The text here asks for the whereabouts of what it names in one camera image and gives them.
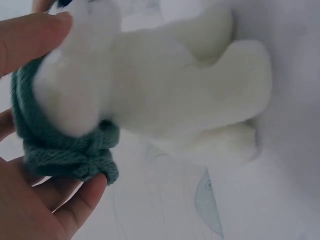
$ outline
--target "fluffy white fur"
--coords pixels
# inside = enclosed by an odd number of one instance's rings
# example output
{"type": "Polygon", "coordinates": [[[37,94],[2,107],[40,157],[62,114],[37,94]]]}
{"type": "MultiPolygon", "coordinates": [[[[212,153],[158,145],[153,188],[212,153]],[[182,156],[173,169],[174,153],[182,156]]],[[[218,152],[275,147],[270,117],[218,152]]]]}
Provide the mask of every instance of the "fluffy white fur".
{"type": "Polygon", "coordinates": [[[74,0],[51,13],[59,11],[74,24],[33,90],[61,132],[80,137],[109,119],[198,164],[238,166],[255,154],[244,121],[269,102],[271,64],[258,41],[231,42],[228,7],[132,32],[121,32],[112,0],[74,0]]]}

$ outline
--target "knitted scarf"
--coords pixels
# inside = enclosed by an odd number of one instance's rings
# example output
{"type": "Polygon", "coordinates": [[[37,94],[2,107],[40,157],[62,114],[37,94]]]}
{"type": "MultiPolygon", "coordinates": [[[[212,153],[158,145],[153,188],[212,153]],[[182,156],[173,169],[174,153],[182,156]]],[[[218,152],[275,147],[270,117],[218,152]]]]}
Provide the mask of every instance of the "knitted scarf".
{"type": "Polygon", "coordinates": [[[23,139],[24,162],[34,176],[87,181],[103,173],[108,185],[118,176],[110,148],[119,141],[118,127],[102,121],[92,132],[73,138],[55,129],[33,94],[33,79],[46,56],[32,60],[12,74],[11,103],[17,135],[23,139]]]}

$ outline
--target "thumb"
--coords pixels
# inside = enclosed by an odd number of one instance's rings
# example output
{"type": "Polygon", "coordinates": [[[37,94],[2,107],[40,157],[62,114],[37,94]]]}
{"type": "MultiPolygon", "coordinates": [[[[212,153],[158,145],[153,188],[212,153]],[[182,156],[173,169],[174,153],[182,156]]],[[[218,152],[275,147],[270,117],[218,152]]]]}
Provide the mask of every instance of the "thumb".
{"type": "Polygon", "coordinates": [[[67,12],[33,13],[0,21],[0,77],[57,48],[71,26],[67,12]]]}

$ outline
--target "fingertip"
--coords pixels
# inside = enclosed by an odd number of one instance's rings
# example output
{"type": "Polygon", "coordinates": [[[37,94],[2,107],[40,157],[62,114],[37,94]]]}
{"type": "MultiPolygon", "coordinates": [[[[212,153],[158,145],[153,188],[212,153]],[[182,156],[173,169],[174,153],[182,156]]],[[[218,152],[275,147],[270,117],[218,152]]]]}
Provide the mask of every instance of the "fingertip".
{"type": "Polygon", "coordinates": [[[103,174],[98,174],[85,182],[79,189],[79,195],[87,202],[91,208],[95,208],[104,194],[107,186],[107,178],[103,174]]]}
{"type": "Polygon", "coordinates": [[[71,30],[73,18],[67,11],[58,13],[54,18],[58,21],[58,31],[61,33],[62,40],[64,40],[71,30]]]}

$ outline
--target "plush paw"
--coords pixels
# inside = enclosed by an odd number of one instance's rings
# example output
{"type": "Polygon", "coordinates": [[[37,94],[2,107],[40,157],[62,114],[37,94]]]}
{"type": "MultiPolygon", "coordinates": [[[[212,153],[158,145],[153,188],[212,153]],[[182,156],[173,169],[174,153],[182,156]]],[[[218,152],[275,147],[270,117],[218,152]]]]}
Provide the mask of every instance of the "plush paw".
{"type": "Polygon", "coordinates": [[[33,94],[48,121],[60,132],[82,137],[99,123],[97,86],[90,82],[88,69],[73,59],[73,64],[55,53],[44,59],[33,80],[33,94]]]}

